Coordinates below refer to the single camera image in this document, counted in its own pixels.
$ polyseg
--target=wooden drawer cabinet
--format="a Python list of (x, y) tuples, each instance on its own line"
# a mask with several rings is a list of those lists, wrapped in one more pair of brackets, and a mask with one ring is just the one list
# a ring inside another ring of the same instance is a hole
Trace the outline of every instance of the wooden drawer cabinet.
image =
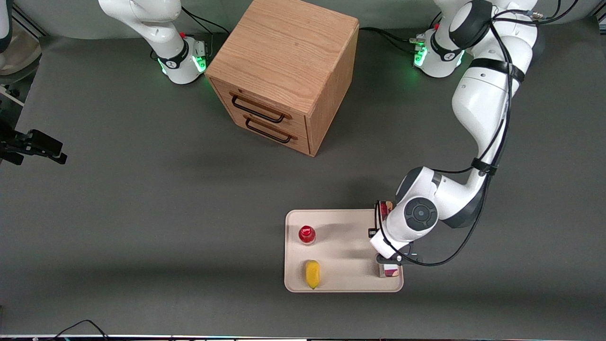
[(233, 121), (315, 156), (351, 83), (358, 20), (300, 0), (254, 0), (206, 77)]

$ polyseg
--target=small bottle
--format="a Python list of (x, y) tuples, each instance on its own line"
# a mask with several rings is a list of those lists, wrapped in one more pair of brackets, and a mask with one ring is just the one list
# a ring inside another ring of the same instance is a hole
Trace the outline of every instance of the small bottle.
[(299, 239), (301, 240), (301, 243), (305, 245), (312, 245), (313, 242), (316, 241), (316, 230), (311, 226), (303, 226), (299, 230)]

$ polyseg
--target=yellow object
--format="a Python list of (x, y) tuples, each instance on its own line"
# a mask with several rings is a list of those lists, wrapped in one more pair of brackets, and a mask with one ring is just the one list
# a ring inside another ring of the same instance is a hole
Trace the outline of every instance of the yellow object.
[(320, 284), (320, 263), (315, 260), (309, 260), (305, 264), (305, 281), (311, 289), (315, 289)]

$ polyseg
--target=tray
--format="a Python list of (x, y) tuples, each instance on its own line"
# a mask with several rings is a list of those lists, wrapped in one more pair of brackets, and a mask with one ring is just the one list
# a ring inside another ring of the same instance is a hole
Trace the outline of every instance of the tray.
[[(303, 225), (316, 230), (311, 246), (299, 241)], [(368, 229), (375, 226), (373, 209), (295, 210), (286, 215), (284, 285), (291, 292), (396, 292), (404, 286), (402, 267), (397, 277), (379, 277), (376, 250)], [(320, 285), (305, 282), (305, 262), (320, 263)]]

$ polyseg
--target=drawer handle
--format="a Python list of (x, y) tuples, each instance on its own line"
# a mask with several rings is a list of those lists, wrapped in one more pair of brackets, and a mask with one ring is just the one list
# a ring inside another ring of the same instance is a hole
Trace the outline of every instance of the drawer handle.
[(288, 136), (286, 139), (284, 139), (284, 140), (283, 140), (283, 139), (281, 139), (281, 138), (278, 138), (278, 137), (273, 136), (273, 135), (272, 135), (272, 134), (270, 134), (270, 133), (266, 133), (266, 132), (264, 132), (264, 131), (263, 131), (263, 130), (261, 130), (261, 129), (257, 129), (257, 128), (255, 128), (255, 127), (251, 126), (249, 123), (250, 123), (250, 119), (249, 119), (249, 118), (247, 118), (247, 119), (246, 119), (246, 128), (249, 128), (250, 130), (252, 130), (252, 131), (254, 131), (254, 132), (257, 132), (257, 133), (259, 133), (259, 134), (261, 134), (261, 135), (263, 135), (263, 136), (269, 137), (269, 138), (271, 138), (272, 140), (275, 140), (275, 141), (280, 142), (280, 143), (288, 143), (288, 142), (290, 141), (290, 138), (292, 137), (292, 136), (290, 136), (290, 135), (289, 135), (289, 136)]
[(236, 96), (236, 95), (233, 95), (233, 97), (231, 98), (231, 103), (233, 104), (233, 106), (235, 106), (236, 108), (238, 108), (240, 110), (244, 110), (247, 113), (251, 113), (254, 116), (261, 117), (262, 119), (267, 120), (267, 121), (272, 122), (272, 123), (280, 123), (284, 119), (284, 114), (281, 114), (280, 117), (278, 119), (276, 119), (276, 118), (271, 118), (271, 117), (269, 117), (267, 115), (263, 115), (262, 113), (256, 112), (256, 111), (254, 111), (252, 109), (249, 109), (249, 108), (247, 108), (245, 106), (241, 106), (240, 104), (236, 103), (237, 99), (238, 99), (238, 96)]

